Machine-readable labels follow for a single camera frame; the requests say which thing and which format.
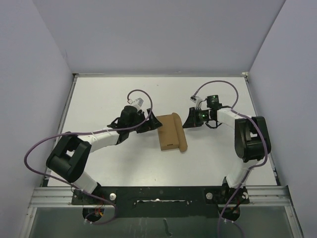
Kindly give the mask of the brown cardboard box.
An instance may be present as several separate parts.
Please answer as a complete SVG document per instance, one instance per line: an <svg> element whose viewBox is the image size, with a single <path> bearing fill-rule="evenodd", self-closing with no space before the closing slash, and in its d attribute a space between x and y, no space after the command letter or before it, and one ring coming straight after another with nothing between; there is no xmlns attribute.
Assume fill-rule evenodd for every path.
<svg viewBox="0 0 317 238"><path fill-rule="evenodd" d="M158 116L157 119L162 123L158 128L158 138L162 151L179 149L184 153L188 149L188 144L182 127L182 121L177 113Z"/></svg>

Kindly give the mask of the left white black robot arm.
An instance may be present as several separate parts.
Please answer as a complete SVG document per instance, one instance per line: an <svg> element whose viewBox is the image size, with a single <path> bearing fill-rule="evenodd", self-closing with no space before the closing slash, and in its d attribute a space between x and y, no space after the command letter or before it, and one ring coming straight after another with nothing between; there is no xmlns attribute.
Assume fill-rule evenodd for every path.
<svg viewBox="0 0 317 238"><path fill-rule="evenodd" d="M148 118L140 107L125 106L120 116L105 127L105 132L62 136L46 161L47 167L77 189L83 190L83 198L88 203L98 202L101 186L84 171L89 155L104 147L122 143L131 132L145 133L160 128L162 123L150 109L147 112Z"/></svg>

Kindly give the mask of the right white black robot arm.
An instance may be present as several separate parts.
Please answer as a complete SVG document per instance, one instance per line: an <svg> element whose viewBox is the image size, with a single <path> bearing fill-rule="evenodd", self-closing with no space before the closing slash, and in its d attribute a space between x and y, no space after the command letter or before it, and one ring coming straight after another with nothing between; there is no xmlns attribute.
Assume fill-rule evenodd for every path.
<svg viewBox="0 0 317 238"><path fill-rule="evenodd" d="M266 120L262 116L250 117L234 111L230 106L219 102L218 95L190 98L195 103L189 108L189 114L183 128L195 128L206 125L217 129L226 125L234 130L234 149L237 155L235 165L224 178L228 185L220 190L221 199L227 203L238 197L237 188L245 185L251 170L271 152L270 137Z"/></svg>

